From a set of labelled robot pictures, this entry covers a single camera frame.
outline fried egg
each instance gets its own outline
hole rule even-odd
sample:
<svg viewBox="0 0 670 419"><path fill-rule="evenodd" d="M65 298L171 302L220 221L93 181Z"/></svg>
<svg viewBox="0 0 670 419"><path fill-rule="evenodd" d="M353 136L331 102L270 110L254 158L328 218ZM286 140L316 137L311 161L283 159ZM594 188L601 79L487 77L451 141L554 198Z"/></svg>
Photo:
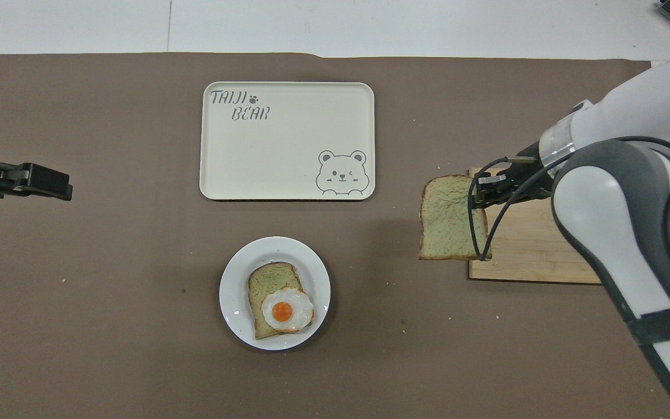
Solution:
<svg viewBox="0 0 670 419"><path fill-rule="evenodd" d="M279 332L298 332L312 322L314 305L305 292L285 286L263 300L265 321Z"/></svg>

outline round plate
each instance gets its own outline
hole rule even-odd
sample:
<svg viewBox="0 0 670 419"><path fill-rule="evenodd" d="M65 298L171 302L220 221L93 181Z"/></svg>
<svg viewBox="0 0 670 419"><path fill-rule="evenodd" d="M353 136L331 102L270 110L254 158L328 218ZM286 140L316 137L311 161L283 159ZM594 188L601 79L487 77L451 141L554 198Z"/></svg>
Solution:
<svg viewBox="0 0 670 419"><path fill-rule="evenodd" d="M314 304L314 319L296 333L256 340L255 325L247 300L247 279L257 268L270 262L289 262ZM229 329L245 343L264 350L284 350L309 339L319 329L330 307L330 278L327 269L306 244L287 237L258 239L235 254L224 269L219 286L221 313Z"/></svg>

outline brown table surface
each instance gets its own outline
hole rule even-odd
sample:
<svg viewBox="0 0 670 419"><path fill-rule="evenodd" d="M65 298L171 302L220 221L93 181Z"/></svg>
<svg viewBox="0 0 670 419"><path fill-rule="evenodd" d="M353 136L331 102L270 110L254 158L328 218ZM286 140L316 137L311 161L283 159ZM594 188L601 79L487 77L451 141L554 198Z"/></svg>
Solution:
<svg viewBox="0 0 670 419"><path fill-rule="evenodd" d="M603 287L418 261L426 181L514 154L647 67L0 56L0 161L74 185L72 202L0 201L0 417L670 417ZM370 85L373 196L204 198L202 92L217 80ZM228 260L265 236L308 244L332 280L322 328L278 353L237 339L218 302Z"/></svg>

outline cable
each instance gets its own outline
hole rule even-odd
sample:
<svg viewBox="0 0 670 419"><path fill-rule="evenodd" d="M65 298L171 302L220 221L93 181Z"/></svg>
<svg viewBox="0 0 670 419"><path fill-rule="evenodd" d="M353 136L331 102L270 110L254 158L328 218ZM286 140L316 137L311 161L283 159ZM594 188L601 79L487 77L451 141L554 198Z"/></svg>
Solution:
<svg viewBox="0 0 670 419"><path fill-rule="evenodd" d="M562 162L566 161L567 159L570 159L575 154L575 152L572 152L571 154L566 155L565 157L562 157L561 159L553 162L551 165L547 165L545 167L542 167L542 169L537 170L534 175L532 175L530 178L524 181L524 183L521 183L521 185L514 191L514 193L511 195L511 198L508 199L508 201L503 204L503 207L500 209L500 212L498 212L498 217L495 218L495 222L493 223L493 226L490 230L490 233L487 234L487 240L486 243L484 244L484 249L482 250L482 254L479 252L479 246L477 245L477 237L474 233L474 221L472 220L472 189L474 186L477 184L477 179L479 178L479 174L486 171L487 169L490 169L495 164L499 164L499 162L507 161L507 157L503 157L503 159L497 159L494 160L491 164L486 165L486 167L482 168L480 172L477 172L477 174L473 177L472 183L470 184L470 191L468 193L468 200L467 200L467 205L468 205L468 217L469 217L469 222L470 222L470 234L472 235L472 244L475 249L475 256L477 257L477 260L479 261L485 261L487 260L487 252L490 251L490 243L493 240L493 236L495 236L495 230L497 230L498 225L500 223L501 218L503 218L503 215L505 215L505 212L508 210L508 207L513 204L516 199L526 190L529 188L529 186L534 183L539 177L542 175L547 174L547 172L552 169L553 167L556 167L557 165L562 164Z"/></svg>

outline egg white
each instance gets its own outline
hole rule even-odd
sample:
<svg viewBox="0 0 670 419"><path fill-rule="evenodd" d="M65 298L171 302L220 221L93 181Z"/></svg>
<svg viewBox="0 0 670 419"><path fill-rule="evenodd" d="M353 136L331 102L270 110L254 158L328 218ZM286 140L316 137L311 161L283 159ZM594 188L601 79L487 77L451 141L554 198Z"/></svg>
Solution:
<svg viewBox="0 0 670 419"><path fill-rule="evenodd" d="M287 321L277 321L273 317L273 306L282 301L289 303L292 308L291 317ZM311 323L314 317L314 305L309 296L287 286L265 297L261 308L265 321L279 332L298 332Z"/></svg>

